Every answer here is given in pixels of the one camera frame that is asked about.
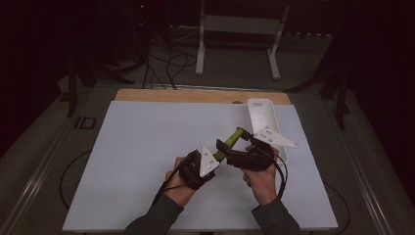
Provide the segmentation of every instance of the floor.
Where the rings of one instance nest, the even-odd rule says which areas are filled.
[[[151,48],[149,61],[154,72],[148,72],[144,86],[163,89],[162,83],[166,89],[171,89],[168,74],[177,74],[173,80],[178,89],[282,91],[313,76],[331,40],[284,36],[277,51],[281,80],[275,81],[270,78],[264,51],[266,38],[252,37],[254,41],[234,38],[234,43],[229,43],[221,41],[222,37],[221,34],[210,35],[202,76],[194,73],[198,43],[193,28],[177,29],[173,50],[157,41]],[[177,56],[167,63],[183,52],[187,56]],[[65,203],[70,205],[76,191],[89,156],[86,151],[94,146],[117,90],[141,88],[145,73],[146,67],[143,67],[127,74],[127,79],[135,81],[132,85],[118,84],[97,73],[95,87],[79,85],[80,102],[73,118],[66,117],[68,103],[57,100],[6,153],[0,161],[2,234],[70,234],[62,231],[67,215]],[[66,82],[64,78],[61,80],[63,91],[67,90]],[[415,234],[414,207],[352,91],[348,91],[346,97],[350,110],[345,116],[346,130],[340,130],[333,119],[335,103],[321,100],[318,95],[321,85],[289,96],[299,113],[321,177],[327,182],[327,193],[340,227],[331,231],[304,231],[303,234]],[[91,129],[74,128],[78,117],[95,118],[97,124]]]

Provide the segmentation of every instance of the white board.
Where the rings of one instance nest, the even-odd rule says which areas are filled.
[[[176,157],[203,145],[214,153],[245,127],[245,105],[113,101],[72,201],[63,230],[123,230],[149,209]],[[294,106],[275,106],[281,134],[299,143],[286,148],[289,178],[283,203],[303,229],[338,227]],[[240,140],[237,149],[249,142]],[[186,206],[172,230],[258,229],[257,206],[242,172],[222,162]]]

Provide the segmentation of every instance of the sleeve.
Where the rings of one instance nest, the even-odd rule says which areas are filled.
[[[288,213],[279,198],[253,210],[253,215],[265,235],[299,235],[300,226]]]
[[[124,230],[125,235],[164,235],[183,212],[183,208],[162,194],[147,214],[136,218]]]

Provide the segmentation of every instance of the wooden edge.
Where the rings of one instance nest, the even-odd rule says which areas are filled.
[[[268,99],[274,105],[291,105],[288,95],[281,92],[120,89],[115,96],[116,101],[219,104],[232,104],[233,102],[247,104],[248,99]]]

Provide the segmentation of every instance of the metal stand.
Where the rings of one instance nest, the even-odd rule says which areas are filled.
[[[196,62],[196,74],[204,73],[205,63],[205,31],[228,31],[243,33],[258,33],[275,35],[275,40],[271,48],[267,50],[269,66],[271,67],[272,78],[280,79],[275,52],[284,29],[285,21],[288,16],[290,6],[285,6],[281,20],[257,19],[257,18],[240,18],[240,17],[223,17],[205,15],[205,0],[201,0],[201,18],[199,27],[199,51]]]

